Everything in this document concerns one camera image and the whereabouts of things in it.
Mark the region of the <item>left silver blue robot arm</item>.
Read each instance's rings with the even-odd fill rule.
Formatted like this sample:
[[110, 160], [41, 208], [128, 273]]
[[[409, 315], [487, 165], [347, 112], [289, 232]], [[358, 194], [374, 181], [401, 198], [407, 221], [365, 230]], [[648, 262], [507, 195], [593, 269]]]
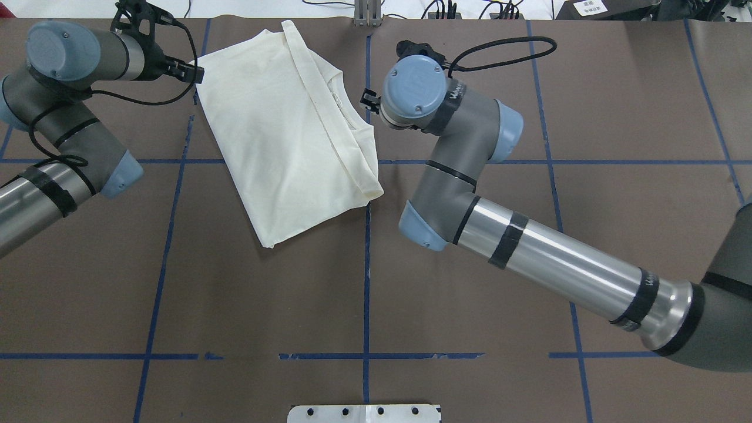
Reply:
[[198, 59], [167, 56], [155, 26], [185, 30], [171, 16], [140, 31], [116, 17], [108, 31], [78, 22], [42, 21], [26, 40], [24, 66], [2, 79], [2, 120], [26, 132], [43, 159], [2, 185], [2, 256], [101, 194], [113, 198], [143, 176], [129, 149], [86, 107], [98, 81], [153, 81], [169, 75], [191, 88]]

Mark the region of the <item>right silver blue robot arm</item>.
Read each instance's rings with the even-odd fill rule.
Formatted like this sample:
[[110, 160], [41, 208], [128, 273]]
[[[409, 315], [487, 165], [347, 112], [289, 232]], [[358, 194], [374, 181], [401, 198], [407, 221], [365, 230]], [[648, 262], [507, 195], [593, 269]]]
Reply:
[[393, 129], [438, 137], [398, 227], [419, 246], [458, 244], [515, 271], [685, 366], [750, 372], [750, 201], [736, 213], [698, 284], [671, 281], [484, 199], [477, 182], [489, 161], [518, 144], [520, 113], [449, 78], [429, 56], [400, 59], [381, 94], [361, 104]]

